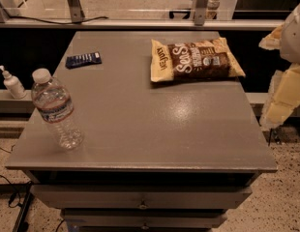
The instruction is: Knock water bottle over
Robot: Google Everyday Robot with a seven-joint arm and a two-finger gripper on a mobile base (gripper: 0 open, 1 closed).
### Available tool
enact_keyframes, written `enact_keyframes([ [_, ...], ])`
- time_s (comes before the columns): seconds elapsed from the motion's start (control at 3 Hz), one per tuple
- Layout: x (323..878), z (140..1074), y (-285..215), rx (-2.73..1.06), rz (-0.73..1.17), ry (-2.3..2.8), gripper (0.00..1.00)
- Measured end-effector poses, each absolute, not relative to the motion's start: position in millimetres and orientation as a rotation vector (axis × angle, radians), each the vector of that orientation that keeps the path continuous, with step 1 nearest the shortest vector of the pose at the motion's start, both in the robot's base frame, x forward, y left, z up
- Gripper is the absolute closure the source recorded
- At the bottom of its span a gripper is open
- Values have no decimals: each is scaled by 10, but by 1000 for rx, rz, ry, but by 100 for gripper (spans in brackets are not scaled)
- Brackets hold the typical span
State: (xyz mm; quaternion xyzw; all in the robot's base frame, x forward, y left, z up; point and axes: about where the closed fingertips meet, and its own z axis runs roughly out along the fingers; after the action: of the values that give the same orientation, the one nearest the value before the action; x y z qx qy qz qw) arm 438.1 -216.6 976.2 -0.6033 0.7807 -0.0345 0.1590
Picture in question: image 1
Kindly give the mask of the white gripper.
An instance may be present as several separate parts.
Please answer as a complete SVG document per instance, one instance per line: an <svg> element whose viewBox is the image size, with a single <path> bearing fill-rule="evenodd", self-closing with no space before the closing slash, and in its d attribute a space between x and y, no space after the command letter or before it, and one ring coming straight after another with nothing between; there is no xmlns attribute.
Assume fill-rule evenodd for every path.
<svg viewBox="0 0 300 232"><path fill-rule="evenodd" d="M271 130L281 126L300 105L300 4L284 25L276 27L258 46L266 50L278 49L283 59L293 63L284 72L275 71L271 78L259 119L264 130Z"/></svg>

